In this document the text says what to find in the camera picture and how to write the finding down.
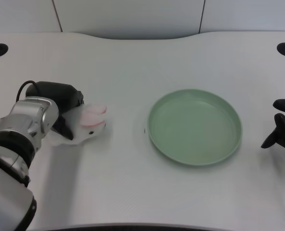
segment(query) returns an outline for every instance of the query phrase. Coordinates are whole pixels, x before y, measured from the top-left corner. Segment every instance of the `table surface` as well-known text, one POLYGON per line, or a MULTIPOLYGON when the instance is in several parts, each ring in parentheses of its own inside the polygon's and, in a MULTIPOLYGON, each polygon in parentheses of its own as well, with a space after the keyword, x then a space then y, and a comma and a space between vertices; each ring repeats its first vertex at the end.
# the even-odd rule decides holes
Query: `table surface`
POLYGON ((285 98, 285 32, 215 32, 172 40, 109 40, 75 33, 0 34, 0 117, 26 80, 81 90, 105 103, 104 133, 83 145, 43 140, 30 168, 37 200, 30 230, 159 223, 234 231, 285 231, 285 150, 261 149, 285 98), (151 106, 202 89, 238 112, 243 139, 228 160, 188 167, 152 146, 151 106))

